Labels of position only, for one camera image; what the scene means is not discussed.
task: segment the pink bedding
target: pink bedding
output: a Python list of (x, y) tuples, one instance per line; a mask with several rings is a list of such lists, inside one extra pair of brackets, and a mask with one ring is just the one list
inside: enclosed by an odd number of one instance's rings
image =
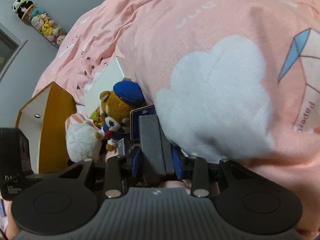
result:
[(106, 0), (75, 23), (51, 81), (78, 104), (114, 56), (188, 155), (222, 156), (294, 191), (320, 232), (320, 0)]

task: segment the panda plush toy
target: panda plush toy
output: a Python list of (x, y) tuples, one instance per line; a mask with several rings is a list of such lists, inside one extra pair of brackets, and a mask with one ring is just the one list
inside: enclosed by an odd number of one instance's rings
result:
[(24, 13), (33, 5), (32, 1), (16, 0), (12, 5), (12, 10), (18, 14), (18, 17), (22, 20)]

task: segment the blue beret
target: blue beret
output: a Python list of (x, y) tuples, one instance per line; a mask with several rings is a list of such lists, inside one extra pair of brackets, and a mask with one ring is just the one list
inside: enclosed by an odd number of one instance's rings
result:
[(113, 86), (114, 93), (130, 106), (140, 106), (144, 102), (144, 96), (138, 83), (123, 80)]

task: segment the yellow box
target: yellow box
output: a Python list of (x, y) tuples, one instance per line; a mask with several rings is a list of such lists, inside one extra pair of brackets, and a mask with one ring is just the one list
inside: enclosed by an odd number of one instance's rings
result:
[(29, 140), (34, 173), (53, 173), (67, 167), (65, 120), (74, 113), (73, 97), (55, 82), (20, 109), (15, 127)]

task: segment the brown bear plush toy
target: brown bear plush toy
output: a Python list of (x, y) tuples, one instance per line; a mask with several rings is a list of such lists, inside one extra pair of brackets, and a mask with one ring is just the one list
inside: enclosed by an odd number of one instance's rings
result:
[(130, 112), (143, 106), (145, 100), (141, 88), (135, 82), (124, 80), (113, 86), (113, 91), (100, 94), (98, 115), (104, 122), (102, 133), (108, 139), (107, 151), (113, 151), (119, 140), (130, 134)]

